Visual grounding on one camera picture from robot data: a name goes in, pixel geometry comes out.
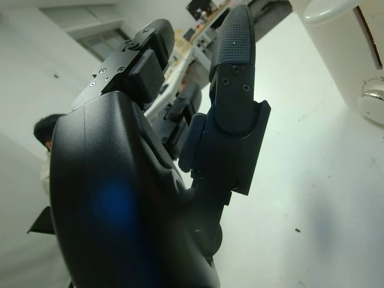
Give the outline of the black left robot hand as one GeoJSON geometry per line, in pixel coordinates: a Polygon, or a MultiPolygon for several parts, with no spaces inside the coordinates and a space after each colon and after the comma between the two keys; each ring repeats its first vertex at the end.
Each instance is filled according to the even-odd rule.
{"type": "Polygon", "coordinates": [[[59,118],[50,159],[53,227],[76,287],[219,287],[213,256],[232,193],[247,195],[271,112],[254,100],[246,5],[224,19],[211,107],[191,117],[177,163],[144,116],[175,43],[158,19],[121,44],[59,118]]]}

